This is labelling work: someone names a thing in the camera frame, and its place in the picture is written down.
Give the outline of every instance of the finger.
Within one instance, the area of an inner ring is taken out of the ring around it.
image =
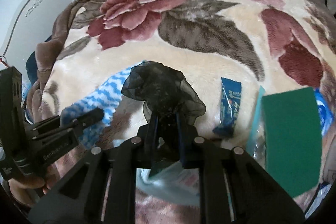
[[[22,189],[36,189],[41,188],[45,181],[43,178],[40,177],[21,177],[19,179],[16,179],[16,184],[18,187]]]
[[[45,195],[46,195],[46,194],[48,193],[48,191],[49,191],[49,189],[48,189],[46,186],[43,186],[42,190],[43,190],[43,193],[44,193]]]
[[[13,197],[20,203],[25,204],[29,207],[32,207],[34,202],[32,201],[29,194],[26,192],[25,189],[22,189],[16,185],[16,183],[9,181],[10,191]]]
[[[51,189],[52,187],[54,187],[54,185],[57,183],[58,178],[56,175],[51,175],[50,177],[48,177],[45,181],[45,185],[47,186],[48,189]]]

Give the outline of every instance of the blue fabric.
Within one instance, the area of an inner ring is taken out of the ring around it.
[[[62,111],[61,124],[68,124],[73,119],[95,109],[96,107],[99,107],[104,111],[105,115],[103,120],[89,128],[84,129],[83,135],[79,138],[79,141],[86,149],[94,147],[100,134],[102,133],[102,130],[105,127],[110,126],[113,113],[116,111],[116,108],[122,98],[121,89],[125,80],[130,75],[132,67],[112,75],[93,93],[78,102],[75,102]]]
[[[51,36],[49,36],[46,40],[46,42],[51,40]],[[30,57],[28,58],[26,62],[26,71],[28,75],[28,79],[33,85],[37,81],[37,64],[36,64],[36,58],[35,58],[35,52],[33,52]]]

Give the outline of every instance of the red string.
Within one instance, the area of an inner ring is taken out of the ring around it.
[[[4,64],[6,68],[9,68],[8,64],[5,61],[3,61],[1,57],[0,57],[0,63]]]

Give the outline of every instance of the fleece blanket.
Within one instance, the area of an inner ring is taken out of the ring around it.
[[[260,85],[267,94],[319,88],[336,111],[336,20],[319,0],[78,0],[58,17],[50,42],[36,50],[39,81],[28,96],[35,121],[90,94],[111,75],[157,61],[184,73],[206,105],[195,126],[214,139],[221,77],[241,82],[233,145],[244,146]],[[98,145],[127,139],[146,123],[142,102],[123,98]],[[336,134],[323,139],[320,180],[332,182],[326,156]],[[77,147],[56,162],[63,176],[84,153]],[[296,197],[305,210],[316,187]],[[197,208],[137,193],[137,223],[196,223]]]

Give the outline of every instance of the screw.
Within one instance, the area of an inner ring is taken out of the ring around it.
[[[237,155],[242,155],[242,154],[244,153],[244,149],[241,148],[241,147],[239,147],[239,146],[237,146],[237,147],[235,147],[235,148],[233,149],[233,152],[234,152],[235,154],[237,154]]]
[[[131,139],[131,142],[134,143],[134,144],[137,144],[137,143],[140,143],[141,142],[141,138],[136,136],[136,137],[133,137]]]
[[[99,146],[95,146],[91,149],[91,153],[94,155],[98,155],[101,152],[101,148]]]
[[[200,137],[200,136],[198,136],[198,137],[196,137],[195,139],[194,139],[194,142],[195,143],[204,143],[204,138],[203,137]]]

